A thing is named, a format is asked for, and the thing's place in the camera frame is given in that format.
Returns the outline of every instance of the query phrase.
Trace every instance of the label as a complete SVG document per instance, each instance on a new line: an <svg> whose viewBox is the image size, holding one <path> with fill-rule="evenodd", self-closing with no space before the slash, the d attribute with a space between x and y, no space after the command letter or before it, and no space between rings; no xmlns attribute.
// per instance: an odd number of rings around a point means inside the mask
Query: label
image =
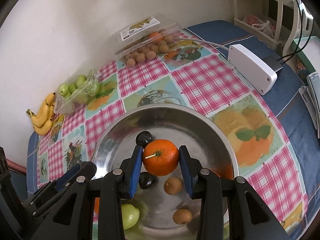
<svg viewBox="0 0 320 240"><path fill-rule="evenodd" d="M145 19L145 20L138 22L138 23L132 25L131 27L123 30L122 32L120 32L121 39L124 41L127 38L130 38L131 36L133 36L139 32L142 32L143 30L146 30L147 28L155 26L159 23L160 22L153 17Z"/></svg>

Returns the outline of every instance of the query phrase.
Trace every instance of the white power strip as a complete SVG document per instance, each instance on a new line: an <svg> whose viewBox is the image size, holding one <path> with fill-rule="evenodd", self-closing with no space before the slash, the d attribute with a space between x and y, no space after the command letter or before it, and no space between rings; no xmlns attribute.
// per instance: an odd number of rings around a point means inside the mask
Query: white power strip
<svg viewBox="0 0 320 240"><path fill-rule="evenodd" d="M276 72L241 44L230 45L228 61L262 95L272 88L277 79Z"/></svg>

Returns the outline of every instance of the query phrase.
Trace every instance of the metal bowl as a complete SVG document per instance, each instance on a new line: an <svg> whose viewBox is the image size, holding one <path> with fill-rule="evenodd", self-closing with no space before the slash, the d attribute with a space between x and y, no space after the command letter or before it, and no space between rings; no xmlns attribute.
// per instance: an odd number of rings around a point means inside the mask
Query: metal bowl
<svg viewBox="0 0 320 240"><path fill-rule="evenodd" d="M122 160L130 158L135 138L144 130L151 132L153 139L170 140L178 148L186 145L192 158L198 159L204 168L222 177L233 179L239 175L232 147L213 122L184 106L154 104L127 112L107 128L97 143L93 159L97 173L93 179L119 168ZM124 201L140 210L138 223L125 230L128 240L196 239L201 200L191 200L184 187L177 195L165 193L164 182L172 176L182 181L179 166L168 176L159 177L151 188L142 190L138 187L134 199ZM226 200L223 204L226 211ZM177 225L172 220L179 208L187 208L192 212L193 220L189 224Z"/></svg>

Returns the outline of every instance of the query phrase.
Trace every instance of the white wall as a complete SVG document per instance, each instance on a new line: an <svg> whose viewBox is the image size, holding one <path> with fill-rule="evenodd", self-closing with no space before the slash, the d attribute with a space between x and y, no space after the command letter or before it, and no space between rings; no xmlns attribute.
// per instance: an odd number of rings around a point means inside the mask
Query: white wall
<svg viewBox="0 0 320 240"><path fill-rule="evenodd" d="M239 14L261 14L261 0L239 0ZM26 114L81 64L112 60L108 37L156 12L182 27L233 17L232 0L19 0L0 29L0 145L26 165Z"/></svg>

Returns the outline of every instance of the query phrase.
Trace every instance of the banana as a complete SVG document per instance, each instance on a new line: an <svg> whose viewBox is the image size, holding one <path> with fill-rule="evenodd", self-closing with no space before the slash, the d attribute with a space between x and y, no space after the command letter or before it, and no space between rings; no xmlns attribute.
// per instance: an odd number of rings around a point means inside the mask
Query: banana
<svg viewBox="0 0 320 240"><path fill-rule="evenodd" d="M52 119L48 119L41 128L36 126L33 126L33 128L35 129L37 134L43 136L49 132L49 130L52 127L52 123L53 123Z"/></svg>
<svg viewBox="0 0 320 240"><path fill-rule="evenodd" d="M48 115L48 119L53 119L54 117L54 102L52 103L52 105L49 107L49 115Z"/></svg>
<svg viewBox="0 0 320 240"><path fill-rule="evenodd" d="M35 115L30 109L27 110L27 114L30 115L32 124L34 126L42 127L44 123L48 120L49 111L49 104L45 104L44 108L42 109L42 113L39 115L39 118L37 118L37 115Z"/></svg>
<svg viewBox="0 0 320 240"><path fill-rule="evenodd" d="M42 104L40 106L40 109L37 114L37 118L39 118L40 115L42 114L44 106L46 104L50 105L53 102L55 95L56 95L56 93L50 93L49 95L46 96L45 100L42 102Z"/></svg>

